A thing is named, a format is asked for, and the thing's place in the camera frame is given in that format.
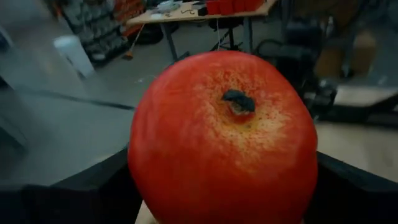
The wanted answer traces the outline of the white cylinder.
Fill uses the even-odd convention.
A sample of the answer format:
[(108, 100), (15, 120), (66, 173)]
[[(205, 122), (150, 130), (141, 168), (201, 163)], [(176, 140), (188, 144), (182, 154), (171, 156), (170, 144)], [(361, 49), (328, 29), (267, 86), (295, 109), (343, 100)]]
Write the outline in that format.
[(83, 78), (95, 74), (94, 66), (89, 60), (80, 39), (75, 35), (63, 35), (53, 40), (53, 45), (72, 68)]

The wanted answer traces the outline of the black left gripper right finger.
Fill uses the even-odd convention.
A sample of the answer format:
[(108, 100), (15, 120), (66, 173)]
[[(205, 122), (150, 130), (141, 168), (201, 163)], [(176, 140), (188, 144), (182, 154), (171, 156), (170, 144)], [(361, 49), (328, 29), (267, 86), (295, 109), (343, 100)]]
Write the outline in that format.
[(398, 183), (317, 153), (305, 224), (398, 224)]

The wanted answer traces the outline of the wooden workbench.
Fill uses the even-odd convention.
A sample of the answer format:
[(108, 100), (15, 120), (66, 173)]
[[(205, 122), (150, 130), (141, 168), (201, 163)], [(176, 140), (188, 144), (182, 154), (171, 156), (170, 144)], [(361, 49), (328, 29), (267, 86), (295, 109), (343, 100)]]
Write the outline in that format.
[(230, 15), (205, 15), (199, 16), (198, 11), (195, 10), (193, 12), (186, 12), (186, 10), (190, 10), (193, 2), (182, 2), (180, 7), (177, 10), (170, 12), (169, 14), (158, 14), (157, 16), (151, 13), (150, 10), (147, 10), (143, 14), (134, 17), (126, 22), (126, 25), (132, 26), (136, 24), (150, 24), (150, 23), (159, 23), (162, 33), (165, 35), (167, 39), (167, 43), (169, 46), (169, 52), (171, 57), (171, 62), (175, 63), (183, 58), (186, 58), (190, 55), (190, 52), (185, 52), (181, 55), (178, 55), (175, 45), (173, 42), (173, 38), (171, 36), (171, 31), (169, 29), (168, 22), (180, 22), (180, 21), (197, 21), (201, 19), (219, 19), (219, 18), (227, 18), (227, 17), (242, 17), (243, 18), (243, 51), (251, 54), (253, 51), (252, 44), (252, 21), (251, 18), (254, 16), (264, 16), (266, 17), (269, 14), (270, 9), (278, 0), (265, 0), (262, 5), (256, 9), (255, 11), (246, 11), (246, 12), (238, 12)]

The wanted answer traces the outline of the broom with orange head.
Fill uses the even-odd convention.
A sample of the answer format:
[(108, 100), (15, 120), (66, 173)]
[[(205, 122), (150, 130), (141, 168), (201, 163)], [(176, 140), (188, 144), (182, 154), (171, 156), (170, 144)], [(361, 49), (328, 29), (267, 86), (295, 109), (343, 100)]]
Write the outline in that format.
[(123, 55), (123, 59), (124, 59), (124, 60), (132, 60), (132, 59), (133, 59), (133, 50), (134, 50), (134, 47), (135, 47), (136, 42), (137, 42), (137, 40), (138, 40), (138, 38), (139, 38), (139, 36), (140, 36), (140, 34), (141, 34), (141, 32), (142, 32), (142, 30), (143, 30), (144, 27), (145, 27), (144, 24), (141, 25), (141, 28), (139, 29), (139, 32), (137, 33), (136, 38), (135, 38), (134, 41), (132, 42), (132, 44), (131, 44), (129, 50)]

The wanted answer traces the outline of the shelf with storage bins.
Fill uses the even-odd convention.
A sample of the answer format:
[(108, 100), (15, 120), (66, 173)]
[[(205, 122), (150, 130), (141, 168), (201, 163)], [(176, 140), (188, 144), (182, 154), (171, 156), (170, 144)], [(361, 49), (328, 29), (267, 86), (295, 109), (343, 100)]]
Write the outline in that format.
[(145, 11), (142, 0), (57, 0), (55, 8), (82, 42), (91, 62), (125, 54), (141, 25), (126, 22)]

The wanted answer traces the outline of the red plastic apple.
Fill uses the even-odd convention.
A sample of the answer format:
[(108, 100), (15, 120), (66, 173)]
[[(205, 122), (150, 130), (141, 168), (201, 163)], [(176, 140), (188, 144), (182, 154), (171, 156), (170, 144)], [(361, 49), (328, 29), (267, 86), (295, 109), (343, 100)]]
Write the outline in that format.
[(160, 224), (301, 224), (317, 183), (308, 109), (273, 65), (243, 52), (166, 68), (129, 143), (132, 178)]

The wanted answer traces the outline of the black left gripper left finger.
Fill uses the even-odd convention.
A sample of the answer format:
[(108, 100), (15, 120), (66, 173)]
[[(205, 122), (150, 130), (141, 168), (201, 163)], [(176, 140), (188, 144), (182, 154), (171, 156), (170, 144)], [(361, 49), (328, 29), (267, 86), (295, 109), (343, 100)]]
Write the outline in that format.
[(0, 185), (0, 224), (134, 224), (141, 202), (123, 148), (52, 185)]

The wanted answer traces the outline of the red plastic bin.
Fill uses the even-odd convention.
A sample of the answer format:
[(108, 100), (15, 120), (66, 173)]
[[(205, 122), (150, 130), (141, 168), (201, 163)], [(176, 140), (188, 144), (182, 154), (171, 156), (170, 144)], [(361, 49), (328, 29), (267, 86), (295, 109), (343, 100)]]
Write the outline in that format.
[(260, 8), (266, 0), (233, 0), (235, 12), (251, 12)]
[(233, 0), (205, 0), (209, 15), (230, 15), (234, 13)]

